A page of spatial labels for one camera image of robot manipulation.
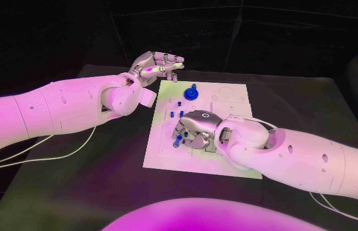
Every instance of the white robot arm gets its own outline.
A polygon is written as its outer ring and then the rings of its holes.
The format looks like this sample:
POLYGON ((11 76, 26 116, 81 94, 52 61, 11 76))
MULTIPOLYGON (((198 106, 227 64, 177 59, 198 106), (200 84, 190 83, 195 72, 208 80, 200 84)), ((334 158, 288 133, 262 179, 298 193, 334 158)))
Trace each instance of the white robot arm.
POLYGON ((255 169, 298 189, 358 199, 358 149, 299 131, 275 126, 268 130, 262 122, 234 115, 221 120, 211 112, 194 111, 181 118, 174 138, 194 149, 214 142, 239 169, 255 169), (192 140, 182 139, 185 131, 192 140))
POLYGON ((178 81, 174 69, 185 59, 146 52, 129 73, 64 80, 0 98, 0 148, 29 138, 68 134, 129 115, 139 103, 152 107, 156 93, 145 87, 158 76, 178 81))

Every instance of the black table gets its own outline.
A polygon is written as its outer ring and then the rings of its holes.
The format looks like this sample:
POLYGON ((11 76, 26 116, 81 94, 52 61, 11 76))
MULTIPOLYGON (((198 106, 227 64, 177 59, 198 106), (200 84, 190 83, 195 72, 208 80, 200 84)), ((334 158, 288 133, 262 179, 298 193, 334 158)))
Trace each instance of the black table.
MULTIPOLYGON (((128 68, 87 65, 80 77, 128 68)), ((247 84, 255 117, 358 147, 358 123, 333 79, 180 71, 180 80, 247 84)), ((161 80, 149 89, 159 92, 161 80)), ((321 207, 309 193, 279 182, 143 168, 155 108, 97 127, 71 157, 24 164, 0 202, 0 230, 100 230, 116 218, 159 201, 208 197, 244 202, 328 230, 357 230, 358 222, 321 207)), ((68 154, 91 133, 52 137, 28 159, 68 154)), ((328 196, 358 215, 357 201, 328 196)))

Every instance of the robotic hand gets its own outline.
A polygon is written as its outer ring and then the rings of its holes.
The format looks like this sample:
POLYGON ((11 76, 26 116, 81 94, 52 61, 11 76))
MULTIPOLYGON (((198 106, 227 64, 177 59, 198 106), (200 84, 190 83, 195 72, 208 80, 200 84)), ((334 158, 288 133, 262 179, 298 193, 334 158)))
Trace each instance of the robotic hand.
POLYGON ((178 81, 182 57, 146 52, 120 75, 52 82, 0 98, 0 148, 29 138, 90 129, 129 115, 139 103, 152 107, 156 93, 145 87, 158 77, 178 81))
POLYGON ((358 150, 320 136, 252 117, 231 115, 223 120, 208 111, 194 111, 180 119, 174 139, 192 149, 214 142, 217 153, 239 169, 256 169, 305 191, 358 199, 358 150), (192 140, 181 139, 187 131, 192 140))

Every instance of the circular hole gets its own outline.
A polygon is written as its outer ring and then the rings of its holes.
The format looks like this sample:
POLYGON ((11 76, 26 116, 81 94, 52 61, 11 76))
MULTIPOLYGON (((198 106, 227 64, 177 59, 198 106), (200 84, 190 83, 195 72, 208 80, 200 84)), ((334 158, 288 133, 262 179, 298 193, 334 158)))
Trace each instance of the circular hole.
POLYGON ((322 160, 324 160, 325 162, 328 162, 328 155, 327 155, 327 154, 322 155, 322 160))
POLYGON ((289 153, 294 153, 294 147, 292 147, 292 145, 288 146, 288 149, 289 149, 289 153))

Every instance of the white board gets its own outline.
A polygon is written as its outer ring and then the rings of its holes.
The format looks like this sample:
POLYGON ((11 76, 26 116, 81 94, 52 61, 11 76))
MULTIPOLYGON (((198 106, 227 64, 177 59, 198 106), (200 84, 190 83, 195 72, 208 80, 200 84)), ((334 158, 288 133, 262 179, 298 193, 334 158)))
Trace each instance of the white board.
POLYGON ((242 171, 227 162, 224 156, 216 152, 214 142, 203 150, 191 149, 182 144, 178 148, 174 147, 172 133, 181 111, 187 114, 194 110, 207 110, 223 119, 230 114, 253 117, 247 86, 188 81, 174 83, 162 80, 143 167, 262 179, 256 170, 242 171), (184 92, 192 84, 197 84, 200 95, 190 101, 184 92))

